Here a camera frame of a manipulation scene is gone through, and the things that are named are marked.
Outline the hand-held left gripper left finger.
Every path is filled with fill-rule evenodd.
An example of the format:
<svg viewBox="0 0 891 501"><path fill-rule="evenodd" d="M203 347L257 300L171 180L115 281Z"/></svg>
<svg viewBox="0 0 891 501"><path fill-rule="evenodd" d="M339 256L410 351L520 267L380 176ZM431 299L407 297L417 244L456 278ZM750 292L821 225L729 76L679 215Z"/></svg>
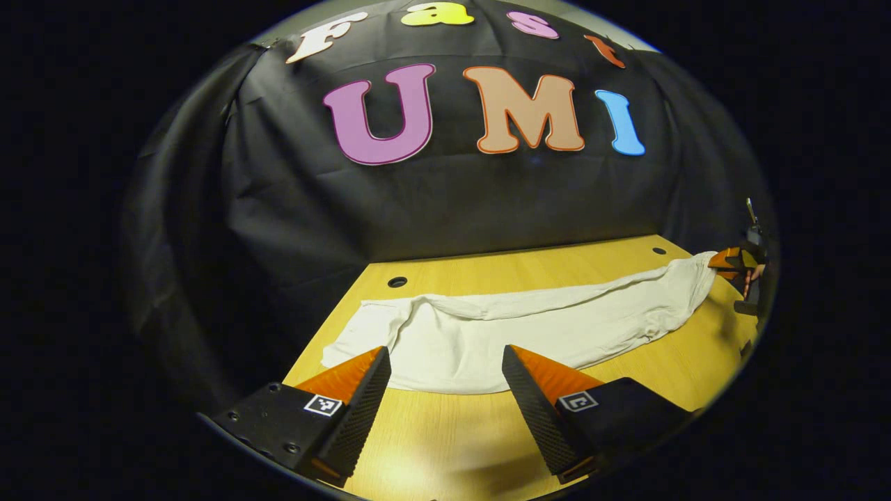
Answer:
<svg viewBox="0 0 891 501"><path fill-rule="evenodd" d="M296 385L266 383L198 419L274 472L342 488L354 474L390 379L391 355L378 346Z"/></svg>

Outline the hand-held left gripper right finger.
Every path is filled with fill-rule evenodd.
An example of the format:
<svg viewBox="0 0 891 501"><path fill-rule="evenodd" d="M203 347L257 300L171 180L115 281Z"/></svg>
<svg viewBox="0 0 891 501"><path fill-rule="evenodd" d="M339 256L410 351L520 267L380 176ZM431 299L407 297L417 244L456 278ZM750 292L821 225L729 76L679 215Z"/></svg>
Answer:
<svg viewBox="0 0 891 501"><path fill-rule="evenodd" d="M503 377L560 483L614 472L693 419L632 378L604 383L512 344L503 349Z"/></svg>

